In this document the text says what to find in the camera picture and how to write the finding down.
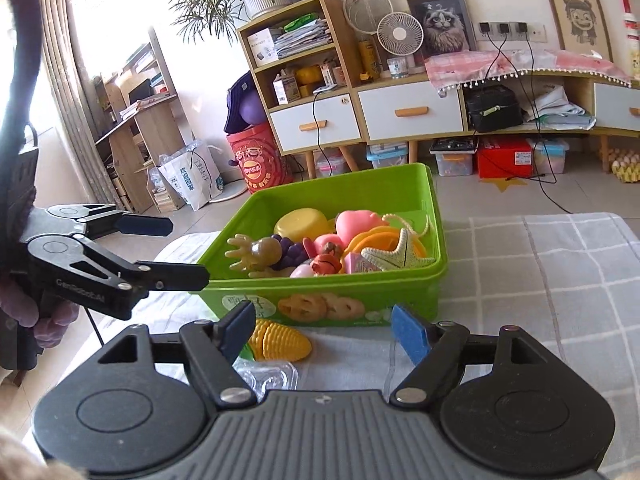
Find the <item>left gloved hand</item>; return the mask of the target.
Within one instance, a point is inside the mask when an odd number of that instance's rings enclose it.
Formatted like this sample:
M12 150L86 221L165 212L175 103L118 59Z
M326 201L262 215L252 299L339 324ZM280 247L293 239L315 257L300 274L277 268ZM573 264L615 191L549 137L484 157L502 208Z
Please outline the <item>left gloved hand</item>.
M62 300L48 318L42 318L35 300L25 294L7 275L1 277L1 311L21 326L31 328L35 340L43 349L57 346L66 334L68 326L75 322L79 315L77 304Z

